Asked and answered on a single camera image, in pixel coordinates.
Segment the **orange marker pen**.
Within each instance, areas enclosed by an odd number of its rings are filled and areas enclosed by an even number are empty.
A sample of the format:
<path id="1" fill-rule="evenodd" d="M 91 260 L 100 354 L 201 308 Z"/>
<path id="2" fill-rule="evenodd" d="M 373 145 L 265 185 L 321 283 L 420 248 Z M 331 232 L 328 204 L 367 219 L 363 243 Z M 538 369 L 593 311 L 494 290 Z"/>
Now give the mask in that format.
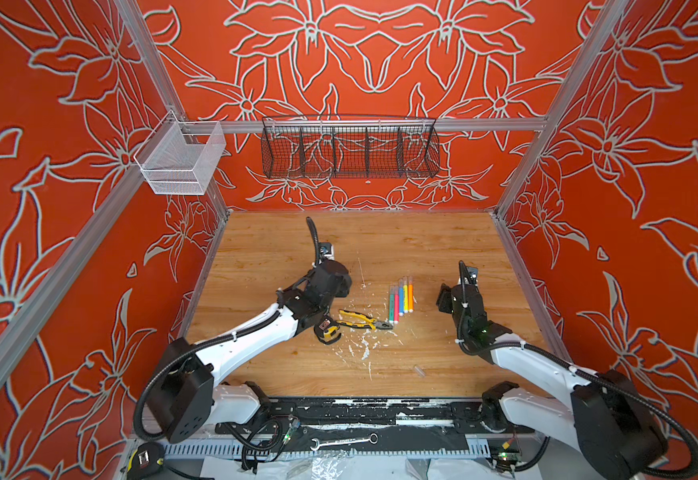
<path id="1" fill-rule="evenodd" d="M 406 278 L 406 311 L 408 313 L 414 310 L 414 299 L 413 299 L 413 278 L 407 276 Z"/>

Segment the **yellow marker pen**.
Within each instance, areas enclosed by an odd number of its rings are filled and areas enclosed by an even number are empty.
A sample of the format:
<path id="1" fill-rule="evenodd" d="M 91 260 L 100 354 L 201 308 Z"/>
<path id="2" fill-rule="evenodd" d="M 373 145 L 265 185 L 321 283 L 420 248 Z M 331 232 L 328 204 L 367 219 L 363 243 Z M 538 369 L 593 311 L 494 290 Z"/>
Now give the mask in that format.
<path id="1" fill-rule="evenodd" d="M 402 287 L 402 300 L 403 300 L 403 312 L 404 314 L 407 314 L 410 311 L 410 285 L 409 285 L 409 278 L 405 276 L 403 278 L 403 287 Z"/>

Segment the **pink marker pen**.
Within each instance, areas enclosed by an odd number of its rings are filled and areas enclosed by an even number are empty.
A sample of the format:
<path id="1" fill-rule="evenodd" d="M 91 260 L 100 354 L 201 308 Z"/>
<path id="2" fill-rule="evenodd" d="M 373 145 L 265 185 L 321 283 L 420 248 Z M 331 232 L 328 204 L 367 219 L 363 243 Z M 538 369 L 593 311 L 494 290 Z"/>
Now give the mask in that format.
<path id="1" fill-rule="evenodd" d="M 395 325 L 399 323 L 400 318 L 400 289 L 399 286 L 395 286 L 393 289 L 393 305 L 392 305 L 392 321 Z"/>

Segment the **green marker pen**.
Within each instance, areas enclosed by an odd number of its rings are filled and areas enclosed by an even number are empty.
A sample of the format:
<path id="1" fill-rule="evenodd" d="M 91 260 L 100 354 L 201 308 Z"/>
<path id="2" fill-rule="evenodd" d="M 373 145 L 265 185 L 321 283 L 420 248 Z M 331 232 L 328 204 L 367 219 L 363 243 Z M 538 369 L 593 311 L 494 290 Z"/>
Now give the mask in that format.
<path id="1" fill-rule="evenodd" d="M 392 321 L 392 313 L 393 313 L 393 311 L 392 311 L 392 305 L 393 305 L 393 295 L 394 295 L 393 289 L 394 289 L 395 286 L 396 286 L 396 285 L 391 285 L 391 286 L 390 286 L 390 288 L 389 288 L 389 294 L 388 294 L 388 322 L 389 322 L 391 325 L 394 325 L 394 323 L 393 323 L 393 321 Z"/>

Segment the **blue marker pen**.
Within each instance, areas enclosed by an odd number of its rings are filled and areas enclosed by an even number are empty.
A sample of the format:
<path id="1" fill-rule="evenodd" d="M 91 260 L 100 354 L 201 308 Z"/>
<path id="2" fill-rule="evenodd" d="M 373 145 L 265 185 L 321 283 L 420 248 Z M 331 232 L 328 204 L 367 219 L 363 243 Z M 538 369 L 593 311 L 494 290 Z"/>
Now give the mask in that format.
<path id="1" fill-rule="evenodd" d="M 403 300 L 402 300 L 402 294 L 403 294 L 403 291 L 402 291 L 402 287 L 403 287 L 403 278 L 400 279 L 400 280 L 398 281 L 398 286 L 399 286 L 399 289 L 400 289 L 400 303 L 401 303 L 401 306 L 400 306 L 400 318 L 402 318 L 402 317 L 404 316 L 404 312 L 403 312 L 403 308 L 402 308 L 402 307 L 403 307 Z"/>

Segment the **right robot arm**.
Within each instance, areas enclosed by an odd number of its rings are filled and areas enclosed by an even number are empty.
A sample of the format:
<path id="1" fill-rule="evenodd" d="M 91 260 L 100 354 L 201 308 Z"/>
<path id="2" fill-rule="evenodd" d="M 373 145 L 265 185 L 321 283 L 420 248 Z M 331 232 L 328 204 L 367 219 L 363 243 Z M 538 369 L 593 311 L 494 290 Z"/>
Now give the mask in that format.
<path id="1" fill-rule="evenodd" d="M 534 395 L 515 382 L 482 395 L 482 425 L 501 433 L 525 426 L 579 452 L 605 479 L 639 474 L 690 479 L 698 474 L 698 443 L 668 413 L 639 394 L 625 375 L 597 372 L 526 342 L 488 318 L 478 271 L 458 265 L 456 285 L 443 285 L 440 312 L 450 315 L 461 351 L 511 371 L 543 390 Z"/>

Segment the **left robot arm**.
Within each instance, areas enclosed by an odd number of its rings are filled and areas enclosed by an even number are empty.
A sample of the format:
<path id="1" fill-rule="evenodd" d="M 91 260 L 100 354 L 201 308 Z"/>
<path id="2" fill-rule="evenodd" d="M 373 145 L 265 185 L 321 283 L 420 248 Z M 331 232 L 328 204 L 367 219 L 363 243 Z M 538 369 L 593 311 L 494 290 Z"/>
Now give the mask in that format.
<path id="1" fill-rule="evenodd" d="M 333 302 L 349 295 L 348 269 L 335 260 L 333 247 L 319 240 L 306 219 L 314 248 L 311 269 L 262 313 L 213 338 L 190 344 L 171 342 L 136 402 L 133 432 L 144 441 L 179 443 L 211 424 L 242 425 L 263 405 L 250 384 L 226 385 L 226 378 L 271 347 L 311 330 L 325 345 L 340 339 L 330 315 Z"/>

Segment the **yellow black tape measure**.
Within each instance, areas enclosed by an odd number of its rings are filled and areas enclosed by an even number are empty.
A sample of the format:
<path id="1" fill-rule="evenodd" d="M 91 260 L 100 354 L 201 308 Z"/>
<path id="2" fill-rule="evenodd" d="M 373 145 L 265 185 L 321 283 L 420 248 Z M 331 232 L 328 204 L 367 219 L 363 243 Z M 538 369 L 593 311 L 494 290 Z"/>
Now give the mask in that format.
<path id="1" fill-rule="evenodd" d="M 313 332 L 318 341 L 324 345 L 331 345 L 341 339 L 340 325 L 329 315 L 325 315 L 313 326 Z"/>

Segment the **yellow black pliers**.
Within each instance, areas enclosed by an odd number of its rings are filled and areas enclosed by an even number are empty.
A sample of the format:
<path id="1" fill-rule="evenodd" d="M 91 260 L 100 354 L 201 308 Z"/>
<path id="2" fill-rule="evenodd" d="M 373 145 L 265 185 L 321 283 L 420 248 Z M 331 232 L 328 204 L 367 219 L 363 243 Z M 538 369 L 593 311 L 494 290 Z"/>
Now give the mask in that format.
<path id="1" fill-rule="evenodd" d="M 364 313 L 341 309 L 337 323 L 340 326 L 358 330 L 392 330 L 394 324 L 384 320 L 378 320 Z"/>

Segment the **silver wrench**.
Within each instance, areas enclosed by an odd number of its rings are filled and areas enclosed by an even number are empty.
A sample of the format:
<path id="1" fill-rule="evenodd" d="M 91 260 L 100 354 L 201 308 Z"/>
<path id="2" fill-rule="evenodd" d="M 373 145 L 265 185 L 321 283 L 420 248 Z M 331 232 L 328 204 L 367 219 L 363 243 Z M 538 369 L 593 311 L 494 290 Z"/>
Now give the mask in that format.
<path id="1" fill-rule="evenodd" d="M 310 450 L 317 452 L 321 449 L 326 449 L 328 447 L 339 447 L 346 445 L 355 444 L 371 444 L 376 445 L 379 441 L 379 436 L 377 433 L 371 433 L 370 435 L 357 437 L 357 438 L 344 438 L 344 439 L 332 439 L 332 440 L 320 440 L 318 438 L 312 438 L 312 445 Z"/>

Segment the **small circuit board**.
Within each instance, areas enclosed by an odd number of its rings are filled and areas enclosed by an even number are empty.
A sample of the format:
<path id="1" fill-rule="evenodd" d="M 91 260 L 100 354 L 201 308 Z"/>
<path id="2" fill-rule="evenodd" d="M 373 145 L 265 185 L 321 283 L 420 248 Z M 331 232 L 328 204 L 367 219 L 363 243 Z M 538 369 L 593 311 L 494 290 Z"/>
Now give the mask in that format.
<path id="1" fill-rule="evenodd" d="M 513 474 L 521 460 L 521 451 L 505 441 L 491 449 L 491 465 L 499 473 Z"/>

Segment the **white mesh basket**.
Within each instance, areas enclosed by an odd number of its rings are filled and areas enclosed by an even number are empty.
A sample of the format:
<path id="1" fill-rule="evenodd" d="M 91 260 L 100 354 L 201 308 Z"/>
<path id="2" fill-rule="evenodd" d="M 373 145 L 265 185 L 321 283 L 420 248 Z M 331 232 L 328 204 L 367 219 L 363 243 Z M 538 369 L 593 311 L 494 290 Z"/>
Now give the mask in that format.
<path id="1" fill-rule="evenodd" d="M 134 154 L 157 195 L 203 195 L 226 151 L 220 122 L 180 121 L 168 112 Z"/>

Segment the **tape measure on base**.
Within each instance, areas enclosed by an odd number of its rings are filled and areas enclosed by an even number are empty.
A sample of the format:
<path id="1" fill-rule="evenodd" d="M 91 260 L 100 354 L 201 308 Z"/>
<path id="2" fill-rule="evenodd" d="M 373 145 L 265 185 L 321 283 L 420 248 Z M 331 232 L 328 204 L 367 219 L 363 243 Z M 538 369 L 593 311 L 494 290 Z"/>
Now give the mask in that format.
<path id="1" fill-rule="evenodd" d="M 165 448 L 157 442 L 146 442 L 137 447 L 129 458 L 126 468 L 127 480 L 143 480 L 160 473 L 163 469 Z"/>

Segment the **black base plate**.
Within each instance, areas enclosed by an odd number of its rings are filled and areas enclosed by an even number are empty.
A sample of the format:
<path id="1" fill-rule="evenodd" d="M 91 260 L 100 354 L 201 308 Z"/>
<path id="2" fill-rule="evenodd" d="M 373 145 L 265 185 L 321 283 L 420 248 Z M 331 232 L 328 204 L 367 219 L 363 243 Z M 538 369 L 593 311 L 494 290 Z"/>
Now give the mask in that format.
<path id="1" fill-rule="evenodd" d="M 445 397 L 271 397 L 268 417 L 293 416 L 313 428 L 422 427 L 492 435 L 478 418 L 479 398 Z"/>

